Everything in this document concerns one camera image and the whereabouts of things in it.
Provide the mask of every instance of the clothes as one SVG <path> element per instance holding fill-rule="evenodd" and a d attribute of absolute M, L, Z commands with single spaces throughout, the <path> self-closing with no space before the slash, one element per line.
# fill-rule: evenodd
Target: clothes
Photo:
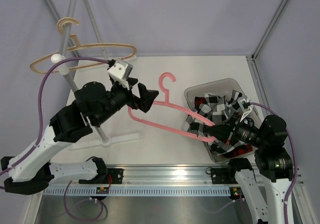
<path fill-rule="evenodd" d="M 233 90 L 230 101 L 227 101 L 225 96 L 218 96 L 211 93 L 204 93 L 203 96 L 204 97 L 194 98 L 193 111 L 208 118 L 213 123 L 219 124 L 229 119 L 232 114 L 240 108 L 237 100 L 242 97 L 243 94 Z M 202 122 L 188 115 L 183 128 L 189 133 L 202 137 L 211 137 L 207 133 L 204 133 L 204 127 L 205 125 Z M 216 139 L 208 143 L 208 145 L 212 153 L 217 155 L 226 154 L 228 158 L 252 151 L 252 147 L 242 141 L 227 145 Z"/>

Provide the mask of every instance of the black and white checkered fabric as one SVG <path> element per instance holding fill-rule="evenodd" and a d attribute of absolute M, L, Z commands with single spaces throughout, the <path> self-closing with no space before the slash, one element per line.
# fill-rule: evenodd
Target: black and white checkered fabric
<path fill-rule="evenodd" d="M 227 101 L 225 96 L 218 96 L 211 93 L 204 93 L 203 96 L 204 97 L 194 98 L 194 109 L 192 111 L 209 119 L 214 124 L 219 124 L 229 119 L 235 111 L 238 111 L 240 106 L 237 100 L 242 97 L 243 94 L 233 90 L 230 101 Z M 203 122 L 188 115 L 183 129 L 201 137 L 211 137 L 207 133 L 204 133 L 204 127 L 205 124 L 203 124 Z M 236 147 L 244 145 L 242 141 L 227 145 L 217 139 L 207 144 L 209 145 L 211 152 L 217 155 L 229 153 Z"/>

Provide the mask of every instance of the pink hanger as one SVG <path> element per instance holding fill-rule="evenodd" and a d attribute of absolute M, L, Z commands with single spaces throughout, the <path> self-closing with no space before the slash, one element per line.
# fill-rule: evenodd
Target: pink hanger
<path fill-rule="evenodd" d="M 212 121 L 208 120 L 207 118 L 203 117 L 202 115 L 200 115 L 198 113 L 195 113 L 192 110 L 189 110 L 187 108 L 184 108 L 183 106 L 176 105 L 176 104 L 173 104 L 173 103 L 169 102 L 169 90 L 166 89 L 164 87 L 164 85 L 163 85 L 163 81 L 164 81 L 165 77 L 170 78 L 172 82 L 176 81 L 176 77 L 170 72 L 165 72 L 159 77 L 159 87 L 160 87 L 161 91 L 164 92 L 165 98 L 164 98 L 164 101 L 155 100 L 153 102 L 153 105 L 159 105 L 159 106 L 164 106 L 164 107 L 177 109 L 179 111 L 187 113 L 190 116 L 202 121 L 207 126 L 212 127 L 214 125 L 214 123 Z M 160 129 L 165 130 L 165 131 L 169 131 L 169 132 L 172 132 L 172 133 L 177 133 L 177 134 L 180 134 L 180 135 L 183 135 L 183 136 L 186 136 L 186 137 L 189 137 L 189 138 L 197 139 L 197 140 L 200 140 L 200 141 L 203 141 L 203 142 L 213 142 L 216 139 L 214 136 L 212 136 L 212 137 L 201 137 L 201 136 L 197 136 L 194 133 L 189 133 L 189 132 L 186 132 L 186 131 L 183 131 L 183 130 L 179 130 L 179 129 L 176 129 L 176 128 L 173 128 L 173 127 L 169 127 L 169 126 L 166 126 L 166 125 L 161 125 L 161 124 L 158 124 L 158 123 L 155 123 L 155 122 L 152 122 L 152 121 L 148 121 L 148 120 L 144 120 L 144 119 L 135 117 L 132 114 L 132 109 L 130 107 L 128 107 L 128 113 L 129 113 L 129 116 L 133 120 L 135 120 L 137 122 L 144 123 L 144 124 L 147 124 L 147 125 L 155 127 L 155 128 L 160 128 Z"/>

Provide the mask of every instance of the white wall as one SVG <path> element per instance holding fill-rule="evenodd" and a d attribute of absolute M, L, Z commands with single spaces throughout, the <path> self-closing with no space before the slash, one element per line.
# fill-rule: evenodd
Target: white wall
<path fill-rule="evenodd" d="M 140 56 L 252 54 L 280 1 L 89 0 L 102 39 L 133 44 Z M 69 0 L 53 2 L 61 15 L 67 13 Z M 74 17 L 80 41 L 96 42 L 82 0 Z"/>
<path fill-rule="evenodd" d="M 320 0 L 291 0 L 258 56 L 271 107 L 287 122 L 315 211 L 320 206 Z"/>
<path fill-rule="evenodd" d="M 60 35 L 42 0 L 0 0 L 0 158 L 16 156 L 37 138 L 37 96 L 42 75 L 35 59 L 57 51 Z M 68 85 L 59 75 L 44 87 L 44 123 L 66 104 Z M 0 178 L 0 185 L 8 177 Z M 26 197 L 0 190 L 1 223 L 20 223 Z"/>

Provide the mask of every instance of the white tabletop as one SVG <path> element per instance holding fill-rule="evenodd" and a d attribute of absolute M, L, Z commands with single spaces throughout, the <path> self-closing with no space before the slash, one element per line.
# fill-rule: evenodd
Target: white tabletop
<path fill-rule="evenodd" d="M 88 63 L 80 61 L 79 65 Z M 187 107 L 184 97 L 185 89 L 196 85 L 213 82 L 225 78 L 235 79 L 244 93 L 254 102 L 258 102 L 257 92 L 245 56 L 161 56 L 138 57 L 130 62 L 133 70 L 132 78 L 138 78 L 149 90 L 160 90 L 159 76 L 164 72 L 175 75 L 176 82 L 164 80 L 164 86 L 170 90 L 170 102 Z M 111 82 L 106 67 L 77 70 L 75 83 L 81 88 L 88 82 L 97 81 L 109 90 Z M 164 94 L 157 100 L 164 100 Z M 138 88 L 133 93 L 139 96 Z M 74 100 L 72 91 L 67 104 Z M 134 115 L 146 120 L 181 129 L 187 115 L 184 112 L 163 106 L 153 106 L 148 113 L 134 111 Z M 51 161 L 59 163 L 83 162 L 91 156 L 103 158 L 110 165 L 156 165 L 156 164 L 212 164 L 203 143 L 175 133 L 147 126 L 132 120 L 128 108 L 124 107 L 102 126 L 104 132 L 111 137 L 143 132 L 144 138 L 131 142 L 111 145 L 110 147 L 92 147 L 80 150 L 66 148 Z M 79 142 L 98 143 L 99 135 L 94 131 Z"/>

